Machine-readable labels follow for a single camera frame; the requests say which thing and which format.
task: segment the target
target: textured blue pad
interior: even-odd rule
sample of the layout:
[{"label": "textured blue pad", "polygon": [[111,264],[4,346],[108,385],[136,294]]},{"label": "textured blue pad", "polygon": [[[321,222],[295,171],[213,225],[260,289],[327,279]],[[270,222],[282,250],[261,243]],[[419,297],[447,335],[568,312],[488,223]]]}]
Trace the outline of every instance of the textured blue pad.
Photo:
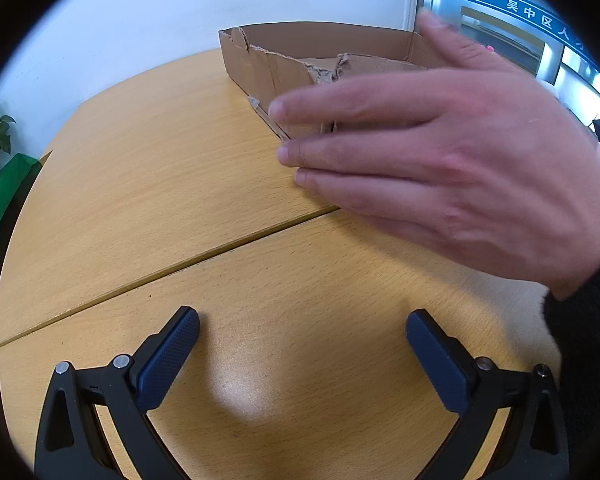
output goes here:
[{"label": "textured blue pad", "polygon": [[143,411],[160,406],[200,333],[200,318],[187,312],[138,374],[136,406]]},{"label": "textured blue pad", "polygon": [[409,314],[406,332],[407,341],[445,408],[462,415],[471,398],[469,379],[448,352],[440,334],[417,311]]}]

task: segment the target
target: wood grain surface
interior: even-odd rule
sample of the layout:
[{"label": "wood grain surface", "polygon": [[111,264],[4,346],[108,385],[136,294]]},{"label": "wood grain surface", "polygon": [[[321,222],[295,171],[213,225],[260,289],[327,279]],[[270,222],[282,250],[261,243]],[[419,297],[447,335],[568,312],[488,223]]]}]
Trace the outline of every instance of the wood grain surface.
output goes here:
[{"label": "wood grain surface", "polygon": [[319,213],[326,204],[294,187],[277,145],[219,50],[82,104],[54,138],[11,239],[0,346]]},{"label": "wood grain surface", "polygon": [[[405,341],[408,313],[426,308],[469,352],[501,367],[555,368],[543,293],[330,213],[3,346],[6,418],[32,460],[54,365],[105,365],[188,304],[202,316],[202,336],[150,418],[191,478],[410,479],[455,417]],[[110,434],[110,422],[104,427]],[[136,478],[120,442],[112,447]]]}]

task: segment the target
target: hand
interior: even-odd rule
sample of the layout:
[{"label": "hand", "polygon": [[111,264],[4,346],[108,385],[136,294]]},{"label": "hand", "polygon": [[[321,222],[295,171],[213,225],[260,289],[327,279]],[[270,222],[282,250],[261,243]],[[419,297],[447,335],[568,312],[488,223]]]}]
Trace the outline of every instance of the hand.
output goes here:
[{"label": "hand", "polygon": [[600,163],[531,76],[421,15],[450,66],[361,76],[274,101],[283,124],[388,124],[285,143],[296,183],[375,227],[561,299],[600,267]]}]

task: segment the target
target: bolt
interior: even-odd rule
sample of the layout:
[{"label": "bolt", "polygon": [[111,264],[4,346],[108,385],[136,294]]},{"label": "bolt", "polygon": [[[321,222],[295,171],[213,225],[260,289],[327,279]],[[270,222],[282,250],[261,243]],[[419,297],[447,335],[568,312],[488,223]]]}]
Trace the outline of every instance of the bolt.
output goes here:
[{"label": "bolt", "polygon": [[475,360],[475,365],[480,368],[480,370],[483,370],[485,372],[488,372],[489,370],[493,370],[494,364],[493,361],[491,359],[489,359],[488,357],[478,357]]},{"label": "bolt", "polygon": [[56,374],[64,374],[69,369],[69,363],[67,361],[60,361],[56,365]]},{"label": "bolt", "polygon": [[113,359],[113,365],[116,368],[124,368],[129,364],[129,361],[131,361],[131,358],[128,355],[120,354]]},{"label": "bolt", "polygon": [[540,377],[548,377],[549,375],[551,375],[551,370],[547,365],[538,365],[536,366],[536,373]]}]

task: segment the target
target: cardboard box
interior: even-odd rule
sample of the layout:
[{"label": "cardboard box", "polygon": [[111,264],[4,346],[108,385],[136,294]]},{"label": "cardboard box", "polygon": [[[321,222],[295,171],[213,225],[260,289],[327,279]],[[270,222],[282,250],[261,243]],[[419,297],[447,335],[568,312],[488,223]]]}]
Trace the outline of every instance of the cardboard box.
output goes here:
[{"label": "cardboard box", "polygon": [[267,110],[273,99],[285,92],[353,75],[445,65],[419,34],[392,28],[328,22],[259,23],[220,30],[219,36],[226,72],[281,140],[337,129],[333,123],[276,124]]}]

